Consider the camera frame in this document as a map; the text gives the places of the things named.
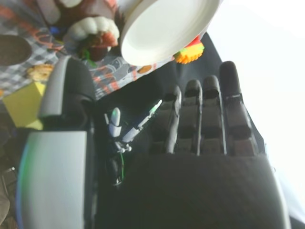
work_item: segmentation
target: tablecloth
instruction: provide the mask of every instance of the tablecloth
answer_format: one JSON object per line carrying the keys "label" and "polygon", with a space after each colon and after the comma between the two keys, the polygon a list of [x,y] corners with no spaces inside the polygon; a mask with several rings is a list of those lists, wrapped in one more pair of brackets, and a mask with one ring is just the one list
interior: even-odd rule
{"label": "tablecloth", "polygon": [[[109,1],[112,4],[116,4],[117,1],[124,3],[122,0]],[[123,4],[122,7],[127,10],[132,8],[129,4]],[[26,62],[9,67],[0,66],[0,89],[4,91],[3,96],[31,82],[25,78],[28,68],[41,63],[54,64],[60,56],[66,54],[63,45],[54,40],[44,25],[35,0],[1,0],[0,34],[22,36],[32,47],[32,55]],[[100,99],[171,60],[172,57],[149,66],[133,66],[116,52],[110,52],[102,61],[97,62],[96,67],[88,62],[84,63],[92,73],[96,97]]]}

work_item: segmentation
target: yellow sticky note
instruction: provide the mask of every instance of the yellow sticky note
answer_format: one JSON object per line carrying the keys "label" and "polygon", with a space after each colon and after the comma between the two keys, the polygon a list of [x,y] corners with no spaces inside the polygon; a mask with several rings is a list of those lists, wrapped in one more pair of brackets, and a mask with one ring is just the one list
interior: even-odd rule
{"label": "yellow sticky note", "polygon": [[3,98],[3,102],[17,127],[42,129],[37,118],[45,85],[35,82]]}

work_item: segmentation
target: white plate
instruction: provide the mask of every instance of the white plate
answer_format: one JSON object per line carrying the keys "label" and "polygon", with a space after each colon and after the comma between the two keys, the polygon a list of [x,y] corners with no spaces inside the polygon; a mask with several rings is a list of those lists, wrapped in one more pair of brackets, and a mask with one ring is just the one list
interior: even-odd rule
{"label": "white plate", "polygon": [[123,58],[149,65],[177,53],[206,29],[220,0],[142,0],[121,36]]}

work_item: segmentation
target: santa figurine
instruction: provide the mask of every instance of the santa figurine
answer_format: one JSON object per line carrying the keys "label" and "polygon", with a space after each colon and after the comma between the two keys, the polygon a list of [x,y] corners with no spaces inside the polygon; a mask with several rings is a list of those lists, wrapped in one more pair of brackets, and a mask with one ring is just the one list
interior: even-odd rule
{"label": "santa figurine", "polygon": [[37,0],[55,39],[67,52],[99,61],[118,45],[115,9],[109,0]]}

